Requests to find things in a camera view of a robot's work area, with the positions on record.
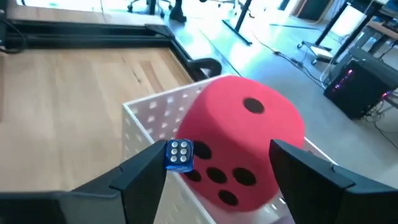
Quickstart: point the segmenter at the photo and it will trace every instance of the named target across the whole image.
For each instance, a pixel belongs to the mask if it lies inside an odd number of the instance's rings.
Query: wooden surface
[[[382,34],[386,34],[389,37],[391,37],[394,40],[398,40],[398,32],[394,32],[388,28],[385,28],[384,26],[382,26],[382,23],[380,22],[374,22],[371,21],[368,23],[369,27],[372,27],[373,29],[377,30],[378,32],[382,33]]]
[[[92,12],[10,7],[13,18],[103,22]],[[118,22],[150,19],[132,16]],[[0,55],[0,191],[69,190],[106,172],[122,160],[122,103],[190,82],[169,49]]]

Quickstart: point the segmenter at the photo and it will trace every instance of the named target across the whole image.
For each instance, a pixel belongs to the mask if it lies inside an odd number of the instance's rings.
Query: die
[[[193,170],[193,144],[188,139],[171,140],[166,145],[165,167],[172,172]]]
[[[195,99],[176,138],[193,141],[195,168],[188,186],[228,212],[250,212],[279,187],[269,160],[271,139],[304,145],[304,122],[275,90],[242,77],[211,82]]]

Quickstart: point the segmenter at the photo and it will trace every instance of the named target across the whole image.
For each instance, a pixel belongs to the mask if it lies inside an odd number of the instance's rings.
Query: black desk leg
[[[235,28],[232,26],[232,24],[230,23],[230,21],[227,21],[227,20],[224,20],[224,19],[223,19],[224,24],[225,24],[226,26],[228,26],[228,28],[230,28],[241,40],[243,40],[243,42],[244,42],[246,45],[251,45],[252,42],[249,41],[249,40],[247,40],[245,37],[243,37],[242,34],[239,33],[239,30],[241,29],[243,20],[244,20],[244,18],[246,17],[246,13],[247,13],[248,10],[249,10],[249,6],[250,6],[250,4],[251,4],[251,1],[252,1],[252,0],[246,0],[246,2],[244,3],[243,8],[242,8],[242,12],[241,12],[241,14],[239,15],[239,18],[238,18],[238,21],[236,22]]]
[[[348,4],[344,3],[340,9],[338,10],[337,14],[335,16],[333,16],[333,18],[331,18],[331,21],[328,23],[328,25],[326,26],[326,28],[323,30],[321,36],[319,36],[319,38],[317,39],[317,41],[315,42],[315,45],[320,45],[321,42],[323,41],[323,39],[326,37],[326,35],[328,35],[329,31],[331,30],[331,28],[335,25],[335,23],[337,22],[338,18],[340,18],[340,16],[342,15],[342,13],[344,12],[344,10],[347,8]]]
[[[246,2],[244,3],[242,12],[239,15],[239,19],[236,23],[236,27],[235,27],[236,32],[239,32],[239,30],[241,29],[243,20],[246,17],[246,13],[248,13],[250,4],[251,4],[251,0],[246,0]]]
[[[355,40],[358,34],[361,33],[361,31],[366,27],[368,22],[373,18],[375,14],[376,11],[366,15],[365,19],[359,24],[359,26],[357,26],[357,28],[355,28],[353,33],[346,39],[343,45],[337,50],[335,56],[333,57],[333,60],[331,61],[332,63],[335,62],[338,59],[338,57],[349,47],[349,45]]]
[[[149,15],[154,15],[156,9],[156,0],[149,0]]]

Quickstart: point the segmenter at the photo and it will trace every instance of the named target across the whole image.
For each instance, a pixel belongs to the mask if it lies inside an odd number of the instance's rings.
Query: chair
[[[209,0],[209,1],[218,2],[218,7],[221,7],[222,4],[232,4],[232,5],[233,5],[233,9],[235,9],[236,6],[239,6],[239,7],[242,9],[243,6],[244,6],[244,3],[242,3],[240,0]]]
[[[132,5],[133,5],[135,2],[138,2],[138,1],[140,1],[140,0],[132,0],[132,1],[130,1],[130,4],[127,6],[127,12],[132,13]],[[170,2],[169,0],[156,0],[156,6],[160,9],[160,17],[161,17],[161,18],[164,18],[165,14],[164,14],[163,9],[162,9],[161,6],[159,5],[159,1],[167,2],[167,3],[169,4],[169,9],[170,9],[170,10],[173,8],[173,6],[172,6],[172,4],[171,4],[171,2]]]

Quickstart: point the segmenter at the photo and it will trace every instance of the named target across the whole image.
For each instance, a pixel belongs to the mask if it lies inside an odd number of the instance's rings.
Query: black cable
[[[373,123],[373,125],[374,125],[374,127],[380,132],[380,134],[381,134],[385,139],[387,139],[387,141],[389,141],[396,149],[398,149],[398,146],[397,146],[395,143],[393,143],[393,142],[383,133],[383,131],[377,126],[376,123]]]
[[[338,2],[336,2],[335,6],[332,9],[331,18],[333,18],[337,14],[337,11],[340,10],[340,6],[341,6],[341,0],[338,0]]]
[[[385,135],[385,133],[388,133],[388,134],[397,134],[398,131],[396,131],[396,132],[385,131],[385,130],[379,128],[379,126],[377,125],[377,122],[379,122],[379,121],[384,117],[384,115],[385,115],[384,112],[385,112],[386,110],[383,110],[383,111],[381,112],[381,108],[383,107],[383,105],[384,105],[384,101],[382,100],[382,101],[381,101],[381,104],[380,104],[380,107],[377,108],[377,106],[375,106],[374,108],[372,108],[372,109],[365,115],[364,119],[365,119],[366,122],[372,123],[373,126],[379,131],[379,133],[380,133],[387,141],[389,141],[396,149],[398,149],[398,146],[397,146],[394,142],[392,142],[392,141]]]
[[[338,42],[339,42],[340,44],[343,44],[345,38],[347,38],[347,37],[349,37],[349,34],[346,34],[346,35],[344,35],[344,36],[341,36],[341,37],[339,38]]]
[[[300,63],[304,63],[305,58],[307,58],[307,54],[308,54],[308,47],[305,48],[305,55],[303,57],[303,59],[300,61]]]
[[[389,48],[388,50],[386,50],[383,54],[380,55],[379,60],[382,60],[382,58],[383,58],[386,54],[388,54],[388,53],[394,48],[394,46],[395,46],[395,43],[394,43],[394,44],[391,44],[390,48]]]
[[[18,49],[1,49],[0,48],[0,52],[5,53],[5,54],[18,54],[18,53],[21,53],[22,51],[24,51],[26,49],[26,45],[27,45],[25,36],[14,25],[12,25],[7,20],[1,20],[1,22],[3,24],[13,28],[21,36],[22,44]]]
[[[99,0],[99,3],[101,4],[101,12],[102,12],[102,17],[104,18],[104,22],[105,22],[105,23],[108,23],[108,22],[106,21],[106,18],[105,18],[104,4],[102,3],[102,0]]]
[[[256,40],[263,45],[264,47],[268,48],[269,50],[272,51],[272,53],[274,53],[276,56],[280,56],[283,59],[285,59],[286,61],[288,61],[289,63],[291,63],[294,67],[296,67],[297,69],[299,69],[305,76],[307,76],[312,82],[314,82],[317,86],[319,86],[320,88],[323,89],[323,87],[319,84],[321,81],[317,78],[315,78],[310,71],[308,71],[308,69],[304,66],[303,62],[299,62],[298,60],[294,59],[294,58],[290,58],[289,56],[283,54],[282,52],[279,52],[278,50],[274,50],[272,47],[268,46],[267,44],[263,43],[258,37],[257,35],[254,33],[254,31],[252,30],[253,36],[254,38],[256,38]]]

